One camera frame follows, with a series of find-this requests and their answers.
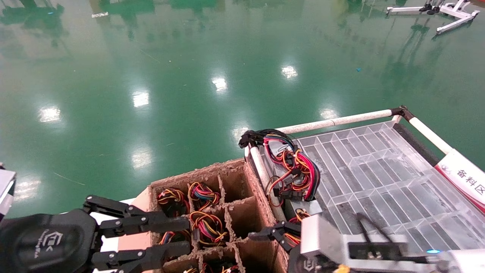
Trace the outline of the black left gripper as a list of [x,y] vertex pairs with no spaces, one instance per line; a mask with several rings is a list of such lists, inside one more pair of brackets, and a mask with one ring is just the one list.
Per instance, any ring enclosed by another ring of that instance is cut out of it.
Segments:
[[[114,219],[98,225],[90,213]],[[2,273],[91,273],[96,268],[113,273],[143,273],[162,268],[168,257],[189,254],[189,242],[158,244],[145,250],[95,253],[101,249],[102,236],[111,238],[188,228],[187,218],[168,218],[162,211],[145,212],[131,204],[90,195],[83,210],[2,220],[0,270]]]

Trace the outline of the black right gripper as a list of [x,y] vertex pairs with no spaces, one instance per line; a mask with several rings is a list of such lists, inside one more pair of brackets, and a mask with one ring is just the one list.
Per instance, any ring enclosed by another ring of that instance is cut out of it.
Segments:
[[332,246],[304,247],[301,253],[301,224],[281,221],[270,231],[251,232],[250,240],[271,240],[289,253],[288,273],[332,273],[341,262],[341,250]]

